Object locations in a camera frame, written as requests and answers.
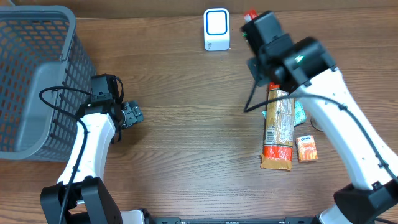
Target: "mesh basket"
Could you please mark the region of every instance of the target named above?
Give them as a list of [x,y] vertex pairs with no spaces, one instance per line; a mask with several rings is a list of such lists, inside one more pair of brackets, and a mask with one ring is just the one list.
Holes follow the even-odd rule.
[[[76,121],[49,108],[40,90],[68,86],[90,91],[95,68],[62,6],[0,7],[0,158],[65,161]],[[73,114],[83,93],[48,91],[44,98]]]

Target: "orange snack box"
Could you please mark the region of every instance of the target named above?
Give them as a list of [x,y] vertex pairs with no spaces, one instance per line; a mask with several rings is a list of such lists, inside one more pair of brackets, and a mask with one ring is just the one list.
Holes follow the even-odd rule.
[[312,135],[296,138],[298,161],[308,162],[318,159],[317,147]]

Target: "white box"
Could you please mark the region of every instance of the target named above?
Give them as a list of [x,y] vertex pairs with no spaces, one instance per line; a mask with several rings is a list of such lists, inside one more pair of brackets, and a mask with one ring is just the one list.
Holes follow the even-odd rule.
[[223,8],[207,9],[203,14],[205,49],[228,50],[231,37],[229,35],[229,12]]

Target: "snack package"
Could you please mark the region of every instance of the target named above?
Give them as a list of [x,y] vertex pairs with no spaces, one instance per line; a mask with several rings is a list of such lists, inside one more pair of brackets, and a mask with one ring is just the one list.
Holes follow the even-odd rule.
[[[279,85],[269,84],[268,100],[287,94],[279,89]],[[261,168],[292,169],[293,128],[293,99],[279,100],[268,104]]]
[[296,138],[298,161],[308,162],[318,159],[317,147],[312,135]]
[[[264,119],[267,119],[267,111],[262,111]],[[303,104],[295,100],[294,102],[294,126],[300,125],[307,120],[307,115],[305,115]]]

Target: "wood grain surface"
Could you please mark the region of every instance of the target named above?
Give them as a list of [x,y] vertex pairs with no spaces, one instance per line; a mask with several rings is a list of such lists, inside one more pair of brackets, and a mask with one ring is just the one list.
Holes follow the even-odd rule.
[[[295,41],[312,35],[330,50],[348,88],[385,142],[398,152],[398,8],[278,12]],[[98,73],[119,76],[125,100],[145,121],[109,148],[104,182],[120,210],[147,208],[181,218],[316,215],[349,184],[323,132],[309,121],[294,136],[315,136],[319,160],[291,172],[260,169],[264,118],[243,114],[252,87],[231,16],[231,49],[203,49],[202,16],[78,21],[77,34]],[[253,101],[266,99],[258,89]],[[0,161],[0,223],[45,223],[43,187],[65,163]],[[398,222],[398,209],[382,215]]]
[[66,6],[84,18],[138,18],[199,16],[206,9],[223,7],[230,13],[393,7],[396,0],[13,0],[17,5]]

